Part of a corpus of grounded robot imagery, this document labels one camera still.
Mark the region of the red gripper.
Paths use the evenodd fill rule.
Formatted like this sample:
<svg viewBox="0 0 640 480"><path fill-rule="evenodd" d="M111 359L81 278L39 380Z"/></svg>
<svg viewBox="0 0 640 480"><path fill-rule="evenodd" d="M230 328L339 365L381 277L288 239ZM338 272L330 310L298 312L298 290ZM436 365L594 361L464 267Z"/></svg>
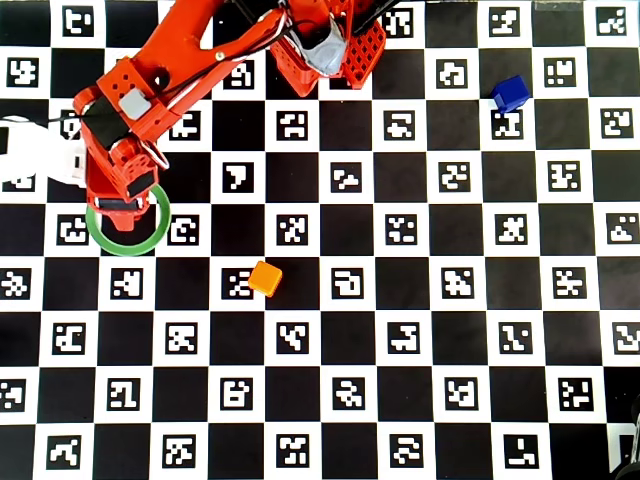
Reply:
<svg viewBox="0 0 640 480"><path fill-rule="evenodd" d="M107 216L118 231L132 231L149 208L147 198L158 184L159 171L169 168L167 158L155 143L137 137L123 137L109 149L94 137L84 141L87 187L96 196L94 210Z"/></svg>

